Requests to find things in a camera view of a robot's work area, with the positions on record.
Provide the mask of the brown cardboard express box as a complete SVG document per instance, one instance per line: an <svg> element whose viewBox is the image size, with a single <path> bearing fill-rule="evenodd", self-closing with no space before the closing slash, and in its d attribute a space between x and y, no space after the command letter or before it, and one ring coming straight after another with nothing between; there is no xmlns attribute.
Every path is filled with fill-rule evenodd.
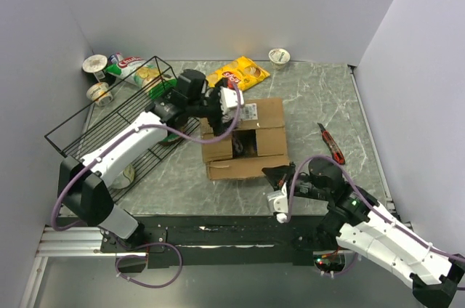
<svg viewBox="0 0 465 308"><path fill-rule="evenodd" d="M246 138L244 156L233 156L234 132ZM262 177L263 168L287 165L283 100L274 97L246 101L232 134L220 142L202 145L201 151L211 181Z"/></svg>

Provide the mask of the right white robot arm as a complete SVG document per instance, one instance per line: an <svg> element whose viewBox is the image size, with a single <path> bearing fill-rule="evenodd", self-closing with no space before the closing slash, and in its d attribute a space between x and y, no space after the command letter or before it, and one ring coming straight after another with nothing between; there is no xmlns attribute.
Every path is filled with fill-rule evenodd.
<svg viewBox="0 0 465 308"><path fill-rule="evenodd" d="M464 277L464 257L447 254L405 226L375 197L358 187L332 158L316 155L302 172L294 163L262 170L273 191L267 199L280 223L291 220L294 198L327 203L318 242L354 251L391 272L425 307L449 307Z"/></svg>

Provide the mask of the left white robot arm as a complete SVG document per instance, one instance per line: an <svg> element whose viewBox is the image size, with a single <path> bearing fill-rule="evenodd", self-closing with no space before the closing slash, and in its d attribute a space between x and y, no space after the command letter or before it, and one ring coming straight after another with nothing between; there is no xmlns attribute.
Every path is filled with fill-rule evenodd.
<svg viewBox="0 0 465 308"><path fill-rule="evenodd" d="M136 251L145 242L145 227L110 196L108 188L116 177L161 141L165 133L189 139L180 129L190 118L205 118L214 131L213 138L200 139L198 143L222 141L237 126L243 104L243 93L237 84L222 78L210 87L202 72L183 70L175 86L152 100L133 123L109 142L80 159L68 156L62 161L57 201L50 219L52 228L66 229L57 224L59 210L65 206L79 221L108 231L127 251Z"/></svg>

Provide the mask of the purple wavy patterned pad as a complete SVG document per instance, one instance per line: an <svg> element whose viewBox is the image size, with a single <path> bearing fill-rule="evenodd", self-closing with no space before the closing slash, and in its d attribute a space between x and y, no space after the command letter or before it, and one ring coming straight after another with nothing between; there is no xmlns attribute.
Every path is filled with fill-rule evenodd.
<svg viewBox="0 0 465 308"><path fill-rule="evenodd" d="M246 154L246 138L240 132L234 132L232 134L232 150L234 157L240 157Z"/></svg>

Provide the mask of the red black utility knife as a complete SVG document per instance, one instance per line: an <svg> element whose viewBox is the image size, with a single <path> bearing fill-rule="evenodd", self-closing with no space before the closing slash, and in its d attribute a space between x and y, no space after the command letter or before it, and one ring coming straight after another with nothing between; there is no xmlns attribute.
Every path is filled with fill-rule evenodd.
<svg viewBox="0 0 465 308"><path fill-rule="evenodd" d="M337 162L339 165L344 165L346 163L345 157L335 142L334 138L331 136L329 131L322 125L321 123L318 123L318 126L320 128L320 133L321 137L326 144L326 146L329 149L329 152L331 154L331 157Z"/></svg>

